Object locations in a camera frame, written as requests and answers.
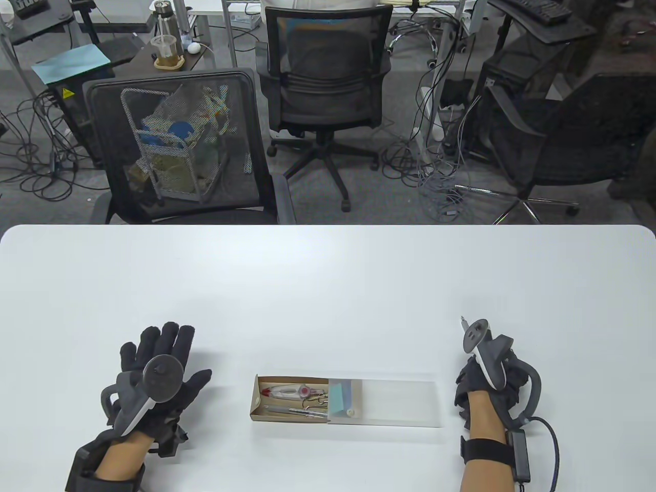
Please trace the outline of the person's right hand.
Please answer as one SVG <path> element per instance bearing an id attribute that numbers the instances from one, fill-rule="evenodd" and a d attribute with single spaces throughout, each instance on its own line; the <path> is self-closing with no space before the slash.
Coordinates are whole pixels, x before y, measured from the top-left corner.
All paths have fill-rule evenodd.
<path id="1" fill-rule="evenodd" d="M 470 429 L 468 394 L 475 391 L 488 393 L 495 412 L 506 429 L 518 429 L 522 426 L 521 424 L 512 423 L 510 410 L 519 403 L 520 389 L 528 383 L 529 375 L 522 368 L 508 365 L 507 360 L 503 361 L 502 368 L 504 368 L 506 374 L 506 385 L 501 391 L 497 391 L 490 386 L 475 356 L 471 356 L 462 368 L 456 379 L 457 388 L 454 405 L 461 409 L 459 415 L 464 420 L 465 429 Z"/>

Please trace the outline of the person's left hand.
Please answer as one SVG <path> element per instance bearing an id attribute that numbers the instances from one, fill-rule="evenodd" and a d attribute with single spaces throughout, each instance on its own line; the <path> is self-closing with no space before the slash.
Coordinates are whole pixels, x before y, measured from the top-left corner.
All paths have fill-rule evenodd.
<path id="1" fill-rule="evenodd" d="M 101 392 L 101 406 L 112 427 L 112 438 L 125 441 L 143 433 L 157 443 L 154 452 L 173 457 L 177 446 L 187 441 L 178 422 L 181 413 L 211 379 L 211 370 L 195 373 L 183 382 L 195 330 L 167 322 L 150 326 L 140 342 L 121 347 L 121 372 L 115 384 Z"/>

